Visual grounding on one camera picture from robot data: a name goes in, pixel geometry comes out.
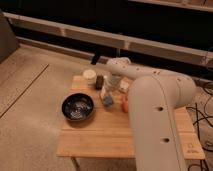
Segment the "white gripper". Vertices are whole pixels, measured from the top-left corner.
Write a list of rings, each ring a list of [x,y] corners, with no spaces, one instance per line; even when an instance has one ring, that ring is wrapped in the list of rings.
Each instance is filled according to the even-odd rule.
[[[122,77],[117,75],[109,75],[104,77],[100,97],[102,98],[102,104],[105,107],[109,107],[114,104],[113,98],[110,96],[110,94],[118,89],[121,80]]]

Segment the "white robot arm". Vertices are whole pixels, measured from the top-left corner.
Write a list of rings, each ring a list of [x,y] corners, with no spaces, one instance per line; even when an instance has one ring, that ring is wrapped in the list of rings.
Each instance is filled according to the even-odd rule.
[[[106,93],[120,81],[132,80],[128,113],[133,132],[137,171],[187,171],[174,110],[195,96],[196,85],[185,74],[133,65],[126,57],[111,58],[104,83]]]

